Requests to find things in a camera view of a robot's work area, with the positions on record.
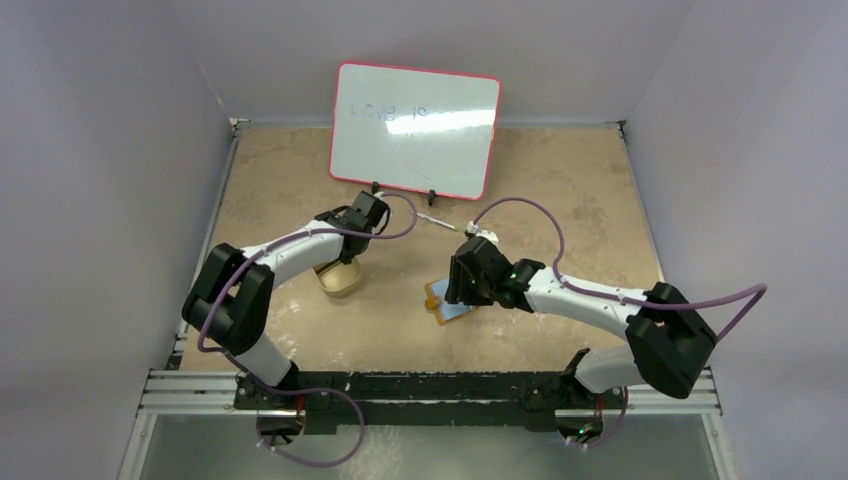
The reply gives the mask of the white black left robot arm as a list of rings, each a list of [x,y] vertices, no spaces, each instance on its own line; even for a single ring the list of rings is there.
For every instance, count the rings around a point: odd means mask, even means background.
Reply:
[[[244,248],[213,247],[181,311],[198,333],[198,350],[223,354],[261,381],[259,395],[272,408],[292,405],[298,367],[265,332],[272,294],[315,267],[352,263],[390,217],[383,199],[361,192],[351,204],[322,212],[278,239]]]

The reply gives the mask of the yellow leather card holder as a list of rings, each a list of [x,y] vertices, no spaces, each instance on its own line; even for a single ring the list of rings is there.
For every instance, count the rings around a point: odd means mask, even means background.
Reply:
[[[447,278],[427,283],[424,286],[426,294],[424,300],[425,308],[435,316],[437,323],[441,326],[466,317],[479,309],[479,306],[469,306],[464,303],[449,303],[446,300],[448,286],[449,280]]]

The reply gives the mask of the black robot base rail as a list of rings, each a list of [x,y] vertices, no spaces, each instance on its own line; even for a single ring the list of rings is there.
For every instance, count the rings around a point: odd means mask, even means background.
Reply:
[[[234,407],[261,416],[300,418],[310,435],[341,425],[522,427],[574,434],[596,415],[624,405],[620,388],[593,394],[558,371],[345,372],[302,371],[298,392],[270,392],[256,380],[236,381]]]

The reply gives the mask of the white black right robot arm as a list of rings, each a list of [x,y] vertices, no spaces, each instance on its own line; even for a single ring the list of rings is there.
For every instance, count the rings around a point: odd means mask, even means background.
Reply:
[[[718,342],[670,284],[615,288],[557,274],[536,260],[512,263],[481,236],[468,239],[452,255],[446,300],[561,316],[623,339],[618,347],[590,350],[572,360],[561,392],[576,407],[614,387],[640,384],[685,399]]]

